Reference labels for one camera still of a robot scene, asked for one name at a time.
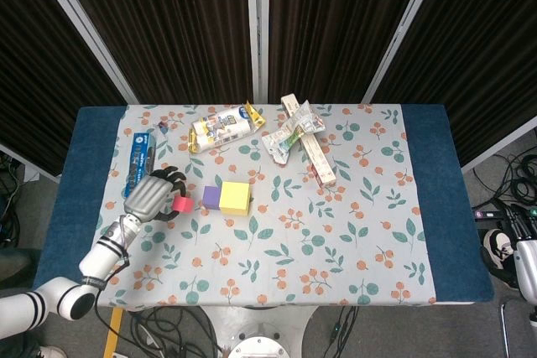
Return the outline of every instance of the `white sneaker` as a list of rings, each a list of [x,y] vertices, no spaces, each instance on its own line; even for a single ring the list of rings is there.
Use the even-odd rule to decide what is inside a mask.
[[[497,268],[503,269],[503,261],[513,254],[509,237],[500,230],[490,230],[483,239],[483,246]]]
[[[67,354],[58,347],[40,347],[35,358],[67,358]]]

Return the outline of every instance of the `purple and yellow block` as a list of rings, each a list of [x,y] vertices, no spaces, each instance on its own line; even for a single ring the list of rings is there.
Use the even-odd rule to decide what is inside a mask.
[[[223,214],[246,216],[250,206],[250,184],[223,182],[221,188],[206,186],[203,205]]]

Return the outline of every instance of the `white robot arm segment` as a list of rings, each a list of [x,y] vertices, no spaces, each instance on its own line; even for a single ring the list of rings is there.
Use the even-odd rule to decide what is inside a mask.
[[[514,251],[520,293],[526,301],[537,306],[537,241],[520,241]]]
[[[99,290],[107,285],[114,266],[125,258],[144,222],[172,220],[177,212],[163,214],[159,210],[169,194],[179,190],[185,195],[186,177],[174,172],[176,167],[154,171],[145,176],[125,200],[126,215],[120,215],[99,238],[79,268],[82,284],[68,278],[53,278],[35,291],[0,298],[0,340],[41,325],[49,312],[68,320],[77,320],[90,311]]]

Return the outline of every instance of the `blue box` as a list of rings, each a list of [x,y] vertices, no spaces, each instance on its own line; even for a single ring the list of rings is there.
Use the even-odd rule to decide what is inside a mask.
[[[127,186],[125,198],[146,175],[151,174],[154,165],[155,140],[149,133],[134,133],[131,156],[128,161]]]

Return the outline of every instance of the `yellow block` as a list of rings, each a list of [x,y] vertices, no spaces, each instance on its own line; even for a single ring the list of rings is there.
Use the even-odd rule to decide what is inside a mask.
[[[121,317],[123,309],[114,308],[112,311],[112,317],[110,318],[110,327],[119,333],[119,327],[121,326]],[[117,335],[108,330],[107,344],[104,349],[103,358],[112,358],[112,354],[116,351]]]
[[[222,183],[220,211],[223,214],[248,215],[250,205],[250,184],[238,182]]]

